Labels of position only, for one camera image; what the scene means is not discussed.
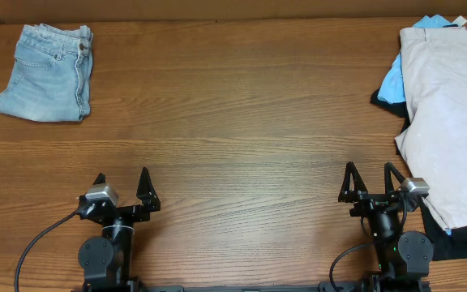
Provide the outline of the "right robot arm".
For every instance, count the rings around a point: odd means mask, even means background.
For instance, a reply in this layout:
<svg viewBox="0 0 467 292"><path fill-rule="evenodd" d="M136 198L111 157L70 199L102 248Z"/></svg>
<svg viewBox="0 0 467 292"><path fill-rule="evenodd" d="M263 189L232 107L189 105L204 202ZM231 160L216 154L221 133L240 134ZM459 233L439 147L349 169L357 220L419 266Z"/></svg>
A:
<svg viewBox="0 0 467 292"><path fill-rule="evenodd" d="M390 162L383 167L384 193L370 193L355 164L346 164L338 200L352 203L351 217L358 217L369 243L343 251L331 264L329 281L335 291L429 291L422 279L429 274L434 254L431 240L422 232L404 231L409 213L429 195L423 178L406 178ZM349 284L334 281L336 264L348 254L373 247L379 270Z"/></svg>

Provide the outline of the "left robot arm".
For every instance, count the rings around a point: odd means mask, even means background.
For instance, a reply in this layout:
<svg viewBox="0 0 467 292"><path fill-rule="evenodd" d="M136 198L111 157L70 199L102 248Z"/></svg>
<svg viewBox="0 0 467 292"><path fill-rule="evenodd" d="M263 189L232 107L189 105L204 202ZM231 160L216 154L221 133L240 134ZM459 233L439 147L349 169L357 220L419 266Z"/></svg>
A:
<svg viewBox="0 0 467 292"><path fill-rule="evenodd" d="M147 168L142 168L136 197L139 204L118 206L118 193L98 174L92 187L79 197L76 214L101 226L101 235L86 240L78 261L84 270L83 291L145 291L131 276L134 224L150 220L161 209Z"/></svg>

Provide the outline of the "beige khaki shorts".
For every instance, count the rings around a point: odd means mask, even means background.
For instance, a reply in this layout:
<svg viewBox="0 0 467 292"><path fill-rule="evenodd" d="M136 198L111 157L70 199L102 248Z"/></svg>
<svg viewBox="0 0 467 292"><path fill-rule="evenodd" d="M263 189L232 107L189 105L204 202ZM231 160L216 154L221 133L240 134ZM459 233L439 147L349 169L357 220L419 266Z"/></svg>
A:
<svg viewBox="0 0 467 292"><path fill-rule="evenodd" d="M467 226L467 28L403 28L401 68L410 125L396 144L444 230Z"/></svg>

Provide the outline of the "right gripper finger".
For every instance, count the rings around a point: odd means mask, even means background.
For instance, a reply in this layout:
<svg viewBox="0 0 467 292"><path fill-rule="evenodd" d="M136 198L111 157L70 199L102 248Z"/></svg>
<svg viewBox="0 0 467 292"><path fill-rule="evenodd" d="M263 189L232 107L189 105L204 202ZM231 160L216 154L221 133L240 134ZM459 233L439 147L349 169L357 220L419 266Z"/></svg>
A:
<svg viewBox="0 0 467 292"><path fill-rule="evenodd" d="M385 163L383 170L384 170L384 190L386 194L389 194L395 191L392 178L395 178L399 184L402 184L405 181L405 177L399 172L399 170L391 162Z"/></svg>
<svg viewBox="0 0 467 292"><path fill-rule="evenodd" d="M338 201L355 203L367 194L368 190L355 164L352 161L348 162L345 167L344 179L338 195Z"/></svg>

